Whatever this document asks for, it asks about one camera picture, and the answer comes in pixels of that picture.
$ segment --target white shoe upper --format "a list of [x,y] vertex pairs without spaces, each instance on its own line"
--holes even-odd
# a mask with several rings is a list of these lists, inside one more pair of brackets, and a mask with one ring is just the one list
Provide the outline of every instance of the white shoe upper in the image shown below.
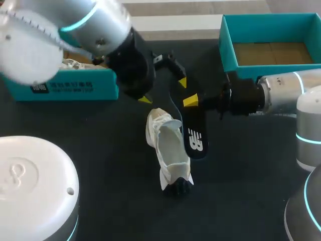
[[161,109],[153,109],[148,115],[146,139],[148,144],[156,150],[162,190],[180,177],[193,184],[191,161],[184,149],[181,126],[180,120],[173,119],[170,114]]
[[105,69],[105,67],[100,65],[79,63],[73,59],[63,59],[60,69]]

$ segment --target white round device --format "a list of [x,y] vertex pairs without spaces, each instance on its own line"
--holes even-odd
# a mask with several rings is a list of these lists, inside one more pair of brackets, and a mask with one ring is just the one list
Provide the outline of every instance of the white round device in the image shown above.
[[62,149],[35,137],[0,138],[0,240],[74,240],[78,195]]
[[321,164],[321,86],[302,94],[296,108],[296,160],[311,172]]
[[[58,28],[41,15],[29,10],[18,10],[16,14],[59,38]],[[62,60],[63,50],[39,29],[0,15],[0,71],[6,77],[24,85],[43,83],[56,75]]]

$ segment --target new balance logo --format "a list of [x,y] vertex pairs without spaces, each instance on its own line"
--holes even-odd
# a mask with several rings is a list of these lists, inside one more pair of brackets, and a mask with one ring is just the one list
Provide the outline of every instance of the new balance logo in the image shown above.
[[203,143],[200,140],[202,138],[201,133],[195,132],[189,129],[190,134],[190,146],[193,150],[202,151],[203,150]]

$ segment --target shoe insole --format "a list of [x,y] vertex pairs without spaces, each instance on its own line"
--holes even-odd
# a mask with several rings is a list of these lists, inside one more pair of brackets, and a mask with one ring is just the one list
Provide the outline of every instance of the shoe insole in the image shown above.
[[158,149],[167,166],[173,163],[187,162],[188,156],[185,153],[183,143],[181,143],[175,132],[168,127],[161,127],[158,136]]

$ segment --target cardboard inside box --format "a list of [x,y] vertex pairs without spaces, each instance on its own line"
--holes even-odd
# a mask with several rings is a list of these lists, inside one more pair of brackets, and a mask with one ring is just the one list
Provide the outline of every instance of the cardboard inside box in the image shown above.
[[233,43],[239,66],[314,64],[304,43]]
[[[90,59],[87,59],[86,57],[80,54],[70,53],[69,51],[64,51],[64,59],[73,59],[79,63],[92,64],[92,61]],[[108,68],[108,66],[105,63],[100,64],[100,66]]]

